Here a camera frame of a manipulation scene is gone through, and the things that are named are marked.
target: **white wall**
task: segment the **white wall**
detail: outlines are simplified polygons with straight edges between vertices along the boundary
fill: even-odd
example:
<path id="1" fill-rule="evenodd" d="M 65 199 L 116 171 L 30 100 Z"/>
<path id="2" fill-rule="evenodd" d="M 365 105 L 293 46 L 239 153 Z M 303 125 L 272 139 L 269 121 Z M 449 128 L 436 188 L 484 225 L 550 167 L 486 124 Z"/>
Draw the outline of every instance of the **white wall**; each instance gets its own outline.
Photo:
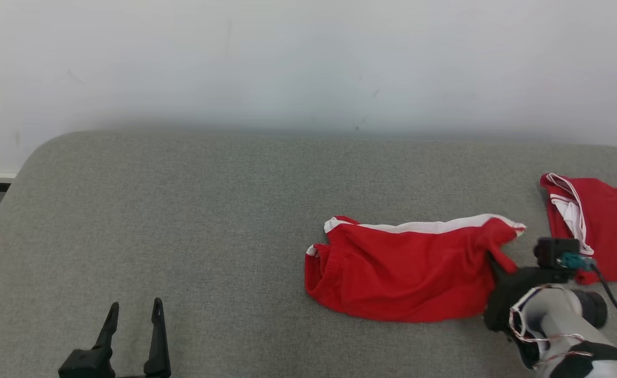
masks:
<path id="1" fill-rule="evenodd" d="M 0 0 L 0 172 L 128 117 L 617 145 L 617 0 Z"/>

